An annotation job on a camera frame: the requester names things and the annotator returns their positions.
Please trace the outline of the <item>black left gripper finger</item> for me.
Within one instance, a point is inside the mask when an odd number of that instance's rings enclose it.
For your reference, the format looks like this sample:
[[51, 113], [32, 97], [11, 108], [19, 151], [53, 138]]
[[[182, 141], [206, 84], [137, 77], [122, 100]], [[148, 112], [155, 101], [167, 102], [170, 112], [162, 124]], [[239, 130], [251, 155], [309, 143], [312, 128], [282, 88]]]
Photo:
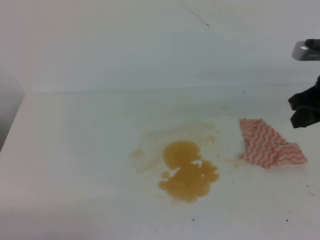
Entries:
[[305, 90], [294, 94], [288, 99], [292, 110], [297, 110], [299, 107], [319, 107], [320, 100], [313, 100], [311, 98], [311, 90]]

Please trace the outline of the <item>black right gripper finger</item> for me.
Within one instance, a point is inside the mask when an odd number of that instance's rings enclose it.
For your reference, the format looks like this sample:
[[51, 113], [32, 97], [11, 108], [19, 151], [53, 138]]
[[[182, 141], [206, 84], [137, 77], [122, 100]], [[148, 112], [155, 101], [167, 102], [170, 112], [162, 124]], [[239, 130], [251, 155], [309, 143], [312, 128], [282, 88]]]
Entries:
[[293, 128], [306, 128], [320, 122], [320, 108], [314, 106], [298, 107], [290, 118]]

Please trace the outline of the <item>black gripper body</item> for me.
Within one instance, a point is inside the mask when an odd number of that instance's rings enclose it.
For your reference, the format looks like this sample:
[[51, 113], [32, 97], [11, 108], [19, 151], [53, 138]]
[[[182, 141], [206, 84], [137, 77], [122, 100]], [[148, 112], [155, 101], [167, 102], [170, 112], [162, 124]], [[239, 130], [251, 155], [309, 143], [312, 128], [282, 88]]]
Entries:
[[313, 100], [320, 99], [320, 75], [317, 77], [315, 85], [310, 88], [310, 95]]

